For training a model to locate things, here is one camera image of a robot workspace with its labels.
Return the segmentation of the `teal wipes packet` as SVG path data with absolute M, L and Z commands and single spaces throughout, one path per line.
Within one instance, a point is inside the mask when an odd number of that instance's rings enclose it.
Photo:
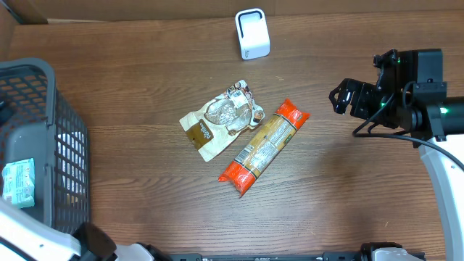
M 2 170 L 4 200 L 22 209 L 35 205 L 35 162 L 33 158 L 7 163 Z

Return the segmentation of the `orange spaghetti package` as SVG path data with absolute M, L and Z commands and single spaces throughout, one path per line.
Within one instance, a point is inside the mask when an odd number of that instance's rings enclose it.
M 232 183 L 241 196 L 245 195 L 309 118 L 310 113 L 299 110 L 290 99 L 285 99 L 218 181 Z

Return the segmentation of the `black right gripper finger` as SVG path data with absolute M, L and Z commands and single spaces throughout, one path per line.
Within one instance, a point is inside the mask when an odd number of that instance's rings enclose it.
M 357 80 L 352 78 L 343 79 L 340 84 L 330 92 L 330 95 L 341 94 L 345 92 L 353 93 L 357 90 Z
M 343 115 L 344 114 L 344 96 L 340 93 L 340 90 L 332 90 L 329 93 L 329 101 L 332 104 L 333 110 L 335 113 Z

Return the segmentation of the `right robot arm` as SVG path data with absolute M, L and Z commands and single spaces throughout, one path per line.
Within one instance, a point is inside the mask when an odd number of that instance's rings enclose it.
M 334 112 L 362 119 L 355 138 L 409 141 L 432 182 L 447 260 L 463 260 L 463 98 L 447 95 L 441 49 L 398 51 L 373 58 L 374 84 L 345 78 L 328 96 Z

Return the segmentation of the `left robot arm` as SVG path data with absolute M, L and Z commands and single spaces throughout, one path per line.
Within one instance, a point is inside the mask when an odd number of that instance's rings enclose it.
M 1 200 L 1 261 L 171 261 L 172 258 L 150 244 L 116 244 L 90 222 L 73 233 L 63 233 L 32 218 Z

